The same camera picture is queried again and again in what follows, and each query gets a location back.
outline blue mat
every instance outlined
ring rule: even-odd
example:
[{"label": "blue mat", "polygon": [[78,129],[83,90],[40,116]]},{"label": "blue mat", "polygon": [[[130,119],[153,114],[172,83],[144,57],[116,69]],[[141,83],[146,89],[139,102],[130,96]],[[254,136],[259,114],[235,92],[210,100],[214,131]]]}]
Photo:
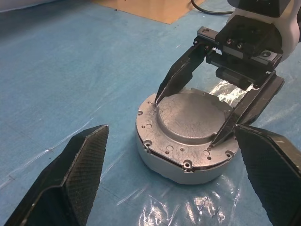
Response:
[{"label": "blue mat", "polygon": [[[100,124],[110,135],[88,226],[271,225],[240,154],[216,180],[182,186],[149,170],[136,149],[138,106],[198,28],[219,31],[226,20],[193,10],[167,25],[71,0],[0,14],[0,225],[70,137]],[[255,123],[299,149],[300,56],[299,46],[277,68],[286,84]],[[200,66],[189,86],[214,90],[215,70]]]}]

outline black cable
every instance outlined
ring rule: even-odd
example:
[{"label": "black cable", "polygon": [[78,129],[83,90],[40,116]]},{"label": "black cable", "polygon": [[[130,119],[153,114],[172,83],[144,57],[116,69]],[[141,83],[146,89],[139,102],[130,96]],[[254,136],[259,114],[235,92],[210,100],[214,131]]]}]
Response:
[{"label": "black cable", "polygon": [[194,6],[194,8],[196,8],[198,11],[201,11],[202,13],[206,13],[206,14],[210,14],[210,15],[229,15],[231,13],[233,13],[233,11],[226,11],[226,12],[213,12],[213,11],[209,11],[206,9],[201,8],[200,6],[198,6],[194,0],[190,0],[192,5]]}]

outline metal flange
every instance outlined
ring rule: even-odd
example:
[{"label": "metal flange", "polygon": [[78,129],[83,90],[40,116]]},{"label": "metal flange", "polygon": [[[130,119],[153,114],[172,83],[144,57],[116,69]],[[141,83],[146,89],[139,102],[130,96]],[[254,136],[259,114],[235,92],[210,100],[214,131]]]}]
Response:
[{"label": "metal flange", "polygon": [[141,104],[136,119],[138,151],[144,162],[181,184],[206,183],[219,176],[238,144],[232,137],[216,147],[209,145],[232,108],[197,89],[165,97],[158,106],[155,97]]}]

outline robotic arm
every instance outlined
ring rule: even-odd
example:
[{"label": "robotic arm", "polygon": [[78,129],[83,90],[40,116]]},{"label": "robotic arm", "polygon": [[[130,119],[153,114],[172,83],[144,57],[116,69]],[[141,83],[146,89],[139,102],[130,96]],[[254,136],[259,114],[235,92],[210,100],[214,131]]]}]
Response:
[{"label": "robotic arm", "polygon": [[193,46],[173,64],[161,83],[155,104],[158,106],[164,97],[181,92],[205,59],[218,67],[217,77],[243,90],[253,85],[228,115],[207,150],[213,151],[235,135],[248,177],[272,224],[299,226],[300,152],[285,137],[249,125],[284,84],[275,69],[299,42],[297,18],[301,0],[228,2],[236,9],[227,24],[220,32],[206,27],[197,31]]}]

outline screw hole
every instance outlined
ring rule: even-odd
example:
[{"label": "screw hole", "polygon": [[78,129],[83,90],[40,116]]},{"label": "screw hole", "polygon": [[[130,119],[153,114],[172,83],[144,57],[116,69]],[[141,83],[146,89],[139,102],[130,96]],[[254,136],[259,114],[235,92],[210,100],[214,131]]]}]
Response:
[{"label": "screw hole", "polygon": [[145,140],[143,143],[147,147],[151,146],[151,144],[152,144],[152,142],[150,140]]},{"label": "screw hole", "polygon": [[189,160],[189,159],[186,159],[186,160],[183,162],[183,167],[184,167],[184,168],[192,168],[192,161]]},{"label": "screw hole", "polygon": [[209,32],[209,29],[208,28],[205,28],[202,30],[202,33],[208,33]]},{"label": "screw hole", "polygon": [[228,158],[230,158],[230,157],[232,157],[234,155],[234,153],[232,151],[229,151],[229,150],[227,150],[225,153],[226,153],[226,156]]},{"label": "screw hole", "polygon": [[262,55],[263,57],[269,57],[269,56],[271,56],[271,52],[269,52],[269,51],[263,51],[263,52],[261,53],[261,55]]}]

